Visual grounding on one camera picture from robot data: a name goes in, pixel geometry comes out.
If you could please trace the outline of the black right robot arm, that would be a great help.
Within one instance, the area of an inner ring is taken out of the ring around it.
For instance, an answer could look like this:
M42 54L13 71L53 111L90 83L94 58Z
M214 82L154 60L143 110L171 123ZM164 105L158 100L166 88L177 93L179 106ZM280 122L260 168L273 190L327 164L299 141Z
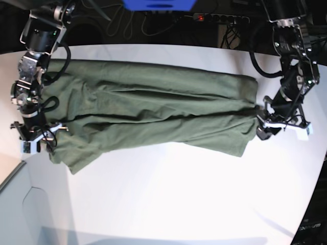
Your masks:
M20 36L27 51L17 66L19 77L11 87L11 102L20 111L23 123L15 121L10 127L19 132L21 151L25 154L39 153L42 142L52 151L57 145L56 131L64 128L59 122L47 122L45 114L58 108L59 99L51 96L43 100L42 91L63 75L71 60L70 49L63 38L75 7L74 1L39 2L31 7ZM46 72L51 55L60 45L66 50L66 60L51 77Z

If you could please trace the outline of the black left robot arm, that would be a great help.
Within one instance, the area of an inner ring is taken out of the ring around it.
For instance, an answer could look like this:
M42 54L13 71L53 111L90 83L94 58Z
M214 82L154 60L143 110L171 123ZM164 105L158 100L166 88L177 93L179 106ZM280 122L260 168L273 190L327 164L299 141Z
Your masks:
M253 30L249 54L253 67L265 78L280 78L281 86L274 98L265 96L264 107L257 113L256 134L268 140L281 130L291 129L298 139L307 140L312 125L306 120L302 104L305 95L319 83L318 65L312 57L312 45L306 21L304 1L263 1L262 5L272 25L272 42L280 56L281 70L264 72L255 58L256 36L267 26L262 22Z

